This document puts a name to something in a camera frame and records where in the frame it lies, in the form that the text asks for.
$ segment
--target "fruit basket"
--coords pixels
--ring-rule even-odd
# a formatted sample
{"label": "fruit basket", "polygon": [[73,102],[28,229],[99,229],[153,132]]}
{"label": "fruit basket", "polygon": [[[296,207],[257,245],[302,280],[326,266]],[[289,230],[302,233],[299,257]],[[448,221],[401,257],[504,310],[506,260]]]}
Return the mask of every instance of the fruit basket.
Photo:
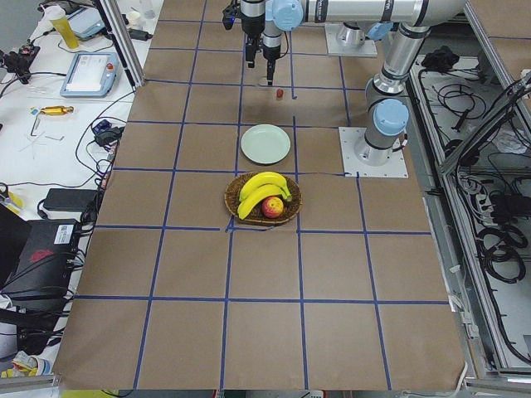
{"label": "fruit basket", "polygon": [[277,218],[271,219],[267,218],[262,214],[261,204],[258,203],[252,210],[249,216],[245,219],[241,219],[238,216],[238,206],[240,205],[240,190],[246,184],[251,177],[258,174],[258,172],[247,172],[236,177],[232,182],[227,186],[225,190],[225,205],[227,206],[228,211],[239,221],[246,224],[253,224],[257,226],[278,226],[280,224],[285,224],[289,220],[295,218],[297,213],[302,206],[302,196],[300,194],[300,188],[295,181],[289,177],[285,177],[287,186],[291,193],[291,201],[284,201],[284,210],[282,214]]}

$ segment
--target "apple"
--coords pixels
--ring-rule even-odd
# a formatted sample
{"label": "apple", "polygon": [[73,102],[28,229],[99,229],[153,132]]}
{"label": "apple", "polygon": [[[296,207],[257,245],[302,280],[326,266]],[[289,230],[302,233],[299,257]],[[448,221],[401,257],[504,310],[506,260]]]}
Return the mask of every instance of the apple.
{"label": "apple", "polygon": [[267,197],[262,202],[262,213],[267,218],[277,218],[284,211],[284,202],[279,197]]}

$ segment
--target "banana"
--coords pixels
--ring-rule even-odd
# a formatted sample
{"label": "banana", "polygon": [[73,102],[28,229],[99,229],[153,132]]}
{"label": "banana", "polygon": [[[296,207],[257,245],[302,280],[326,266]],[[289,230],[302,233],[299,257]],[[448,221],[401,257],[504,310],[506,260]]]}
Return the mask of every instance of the banana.
{"label": "banana", "polygon": [[282,195],[283,191],[274,184],[265,184],[258,187],[238,206],[238,217],[244,220],[251,210],[267,197],[277,197]]}
{"label": "banana", "polygon": [[240,202],[243,202],[253,193],[257,188],[265,185],[273,184],[281,189],[282,199],[285,201],[291,201],[291,193],[288,189],[288,182],[285,177],[278,172],[259,172],[255,176],[251,177],[240,190]]}

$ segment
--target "barcode sticker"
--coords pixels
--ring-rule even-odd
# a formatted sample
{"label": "barcode sticker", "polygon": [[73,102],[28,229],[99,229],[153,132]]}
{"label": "barcode sticker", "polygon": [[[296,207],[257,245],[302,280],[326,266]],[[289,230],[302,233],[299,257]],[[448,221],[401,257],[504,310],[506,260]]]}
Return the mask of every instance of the barcode sticker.
{"label": "barcode sticker", "polygon": [[54,245],[68,245],[70,243],[70,238],[72,237],[72,232],[74,231],[73,225],[62,225],[57,228],[56,239],[54,240]]}

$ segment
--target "white plate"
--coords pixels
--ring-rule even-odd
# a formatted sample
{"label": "white plate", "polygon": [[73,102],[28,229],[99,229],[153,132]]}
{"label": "white plate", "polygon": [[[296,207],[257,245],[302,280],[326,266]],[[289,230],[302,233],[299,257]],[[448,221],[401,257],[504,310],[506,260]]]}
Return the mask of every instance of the white plate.
{"label": "white plate", "polygon": [[241,137],[241,150],[254,163],[277,163],[288,154],[290,137],[280,127],[258,124]]}

